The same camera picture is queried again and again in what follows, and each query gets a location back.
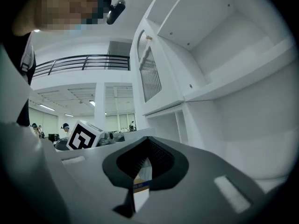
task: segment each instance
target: railing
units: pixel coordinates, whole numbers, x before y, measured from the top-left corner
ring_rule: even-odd
[[[33,77],[49,76],[66,70],[130,70],[129,56],[81,55],[69,56],[37,65]]]

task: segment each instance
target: balcony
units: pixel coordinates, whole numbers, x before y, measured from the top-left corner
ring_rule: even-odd
[[[130,57],[115,55],[69,56],[37,65],[33,78],[69,70],[130,70]]]

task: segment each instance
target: white cube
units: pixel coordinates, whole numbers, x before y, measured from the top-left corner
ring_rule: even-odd
[[[92,124],[78,120],[66,146],[70,150],[96,147],[105,132]]]

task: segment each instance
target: ceiling light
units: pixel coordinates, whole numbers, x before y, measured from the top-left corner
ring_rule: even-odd
[[[41,107],[44,107],[44,108],[46,108],[46,109],[48,109],[48,110],[52,110],[52,111],[55,111],[55,110],[53,110],[53,109],[51,109],[51,108],[49,108],[49,107],[46,107],[46,106],[44,106],[44,105],[40,105]]]

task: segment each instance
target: black metal railing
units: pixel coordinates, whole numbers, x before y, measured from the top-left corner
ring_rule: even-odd
[[[129,56],[81,55],[69,56],[37,65],[33,77],[49,76],[66,70],[130,70]]]

